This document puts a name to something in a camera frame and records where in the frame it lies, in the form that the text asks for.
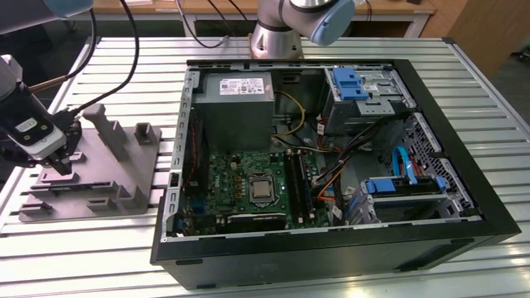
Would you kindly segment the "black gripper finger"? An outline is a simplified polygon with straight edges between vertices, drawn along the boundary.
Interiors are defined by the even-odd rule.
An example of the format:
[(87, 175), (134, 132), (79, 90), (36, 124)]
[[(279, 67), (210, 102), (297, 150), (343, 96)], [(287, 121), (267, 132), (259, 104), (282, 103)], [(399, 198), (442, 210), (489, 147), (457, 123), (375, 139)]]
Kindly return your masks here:
[(52, 168), (60, 175), (72, 173), (72, 164), (70, 158), (72, 157), (78, 144), (82, 138), (82, 124), (75, 121), (74, 124), (63, 131), (66, 136), (64, 145), (51, 155)]

